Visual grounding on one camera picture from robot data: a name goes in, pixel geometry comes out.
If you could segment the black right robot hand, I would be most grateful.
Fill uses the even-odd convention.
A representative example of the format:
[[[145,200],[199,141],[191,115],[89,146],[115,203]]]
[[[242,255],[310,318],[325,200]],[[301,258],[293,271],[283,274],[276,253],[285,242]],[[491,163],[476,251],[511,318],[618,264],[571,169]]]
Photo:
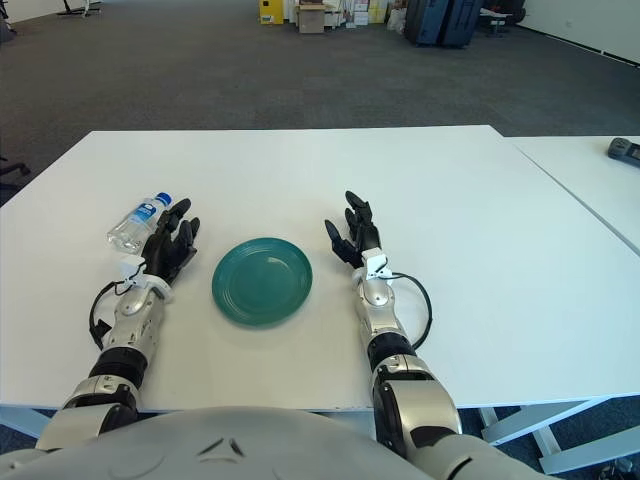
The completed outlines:
[[[373,222],[370,204],[352,191],[345,192],[349,207],[344,216],[349,228],[350,239],[341,237],[337,227],[325,220],[325,228],[331,241],[332,251],[344,263],[354,269],[364,266],[362,254],[374,248],[381,247],[379,231]]]

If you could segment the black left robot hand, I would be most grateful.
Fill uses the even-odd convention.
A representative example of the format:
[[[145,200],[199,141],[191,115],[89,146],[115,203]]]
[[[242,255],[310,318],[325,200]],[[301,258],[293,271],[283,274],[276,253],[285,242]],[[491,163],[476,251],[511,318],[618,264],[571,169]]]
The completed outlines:
[[[165,210],[142,250],[145,273],[157,276],[169,285],[197,253],[194,241],[200,219],[185,219],[190,207],[191,200],[185,198]]]

